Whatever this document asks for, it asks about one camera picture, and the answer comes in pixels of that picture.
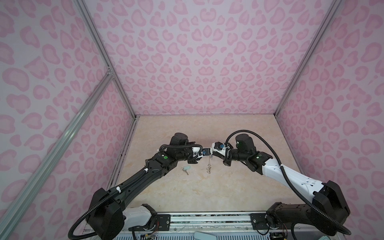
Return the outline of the silver perforated metal ring disc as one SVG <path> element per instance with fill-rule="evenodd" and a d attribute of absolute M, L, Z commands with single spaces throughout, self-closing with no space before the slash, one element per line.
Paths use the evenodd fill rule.
<path fill-rule="evenodd" d="M 208 165 L 207 165 L 207 173 L 208 174 L 211 174 L 211 169 L 212 169 L 211 161 L 212 161 L 212 156 L 209 157 L 209 161 L 208 161 Z"/>

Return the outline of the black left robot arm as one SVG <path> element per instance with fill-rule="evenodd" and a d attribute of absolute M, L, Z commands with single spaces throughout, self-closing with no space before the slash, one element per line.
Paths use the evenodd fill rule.
<path fill-rule="evenodd" d="M 203 148 L 189 142 L 188 136 L 176 133 L 168 145 L 161 145 L 153 157 L 145 161 L 145 166 L 121 184 L 104 190 L 97 190 L 85 216 L 87 224 L 93 229 L 81 239 L 98 236 L 102 240 L 114 239 L 124 227 L 135 229 L 143 227 L 153 230 L 157 223 L 157 212 L 148 204 L 128 208 L 130 202 L 150 184 L 164 177 L 180 161 L 197 164 L 204 156 L 211 154 L 210 148 Z"/>

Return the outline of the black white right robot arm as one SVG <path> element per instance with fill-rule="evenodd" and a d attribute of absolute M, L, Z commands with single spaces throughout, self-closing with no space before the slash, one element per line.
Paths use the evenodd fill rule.
<path fill-rule="evenodd" d="M 282 164 L 270 144 L 260 135 L 239 130 L 232 133 L 224 143 L 214 145 L 214 153 L 223 159 L 226 166 L 243 162 L 254 173 L 271 178 L 291 189 L 303 201 L 302 204 L 274 203 L 266 212 L 271 228 L 278 224 L 311 225 L 328 236 L 352 232 L 344 226 L 351 210 L 340 186 L 312 179 Z"/>

